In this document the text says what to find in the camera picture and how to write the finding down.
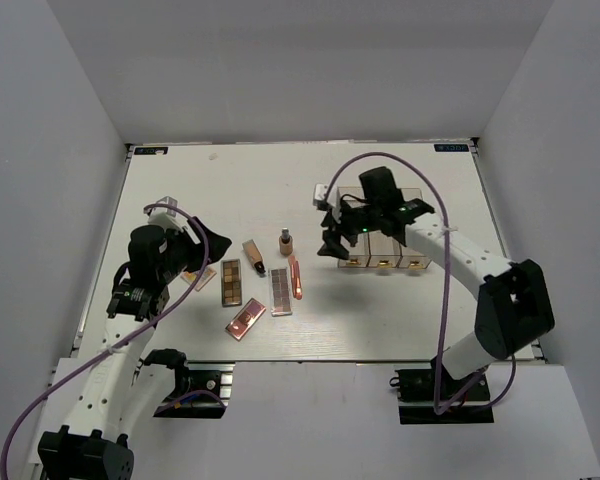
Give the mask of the tortoise brown eyeshadow palette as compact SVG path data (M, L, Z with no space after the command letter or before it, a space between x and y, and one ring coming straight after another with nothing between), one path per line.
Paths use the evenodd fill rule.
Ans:
M221 263L221 303L223 307L242 304L242 276L239 259Z

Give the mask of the colourful small eyeshadow palette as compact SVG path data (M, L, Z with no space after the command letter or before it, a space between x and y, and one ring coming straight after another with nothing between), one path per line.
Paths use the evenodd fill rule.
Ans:
M183 271L180 278L187 284L194 285L194 290L201 291L215 276L217 272L210 266L207 266L203 271L187 272Z

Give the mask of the beige foundation tube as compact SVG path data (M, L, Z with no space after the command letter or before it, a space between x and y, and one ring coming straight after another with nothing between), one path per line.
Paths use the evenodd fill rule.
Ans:
M262 254L253 239L247 240L242 244L243 251L249 260L251 266L260 275L266 274L266 268Z

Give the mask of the small foundation pump bottle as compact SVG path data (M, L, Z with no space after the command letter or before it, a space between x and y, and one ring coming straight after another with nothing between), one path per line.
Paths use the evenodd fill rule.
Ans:
M283 228L279 236L279 251L283 256L290 256L293 253L293 237L288 228Z

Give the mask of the rose gold blush palette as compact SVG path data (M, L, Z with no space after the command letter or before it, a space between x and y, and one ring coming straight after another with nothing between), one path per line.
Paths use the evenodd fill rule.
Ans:
M226 325L225 331L236 341L241 341L266 311L266 306L251 298Z

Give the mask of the clear pink eyeshadow palette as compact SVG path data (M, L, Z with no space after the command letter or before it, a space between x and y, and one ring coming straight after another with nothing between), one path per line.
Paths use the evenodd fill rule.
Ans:
M269 271L269 285L272 317L289 316L292 314L292 295L290 277L287 267Z

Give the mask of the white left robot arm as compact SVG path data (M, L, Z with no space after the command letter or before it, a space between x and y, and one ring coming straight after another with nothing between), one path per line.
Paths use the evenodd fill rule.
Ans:
M86 382L56 431L37 446L49 479L128 479L134 469L130 436L138 418L167 396L191 387L185 355L174 349L145 350L158 320L174 308L169 285L182 273L218 262L232 242L198 218L185 226L167 214L151 215L134 229L128 260L113 280L101 347L80 367Z

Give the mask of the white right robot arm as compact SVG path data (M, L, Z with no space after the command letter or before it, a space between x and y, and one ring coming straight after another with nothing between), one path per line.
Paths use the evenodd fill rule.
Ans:
M433 206L407 199L386 167L359 176L362 198L347 201L318 184L313 204L324 212L321 256L347 261L363 233L380 232L428 257L444 270L443 288L457 280L477 302L472 331L451 346L443 341L431 361L433 398L458 401L496 361L551 331L555 318L541 267L492 254L454 231Z

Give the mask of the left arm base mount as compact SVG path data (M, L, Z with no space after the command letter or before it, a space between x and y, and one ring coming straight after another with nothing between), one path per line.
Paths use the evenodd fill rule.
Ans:
M173 385L155 410L155 418L220 419L224 415L233 385L233 364L196 363L176 349L154 349L141 364L168 370L167 385Z

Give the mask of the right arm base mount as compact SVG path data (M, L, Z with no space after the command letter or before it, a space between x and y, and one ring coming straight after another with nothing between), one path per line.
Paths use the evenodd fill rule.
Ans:
M470 377L452 380L442 375L439 406L453 402L444 413L434 411L434 370L408 368L395 371L389 386L398 399L401 425L478 425L492 424L494 415L489 406L491 395L485 375L470 388L464 385Z

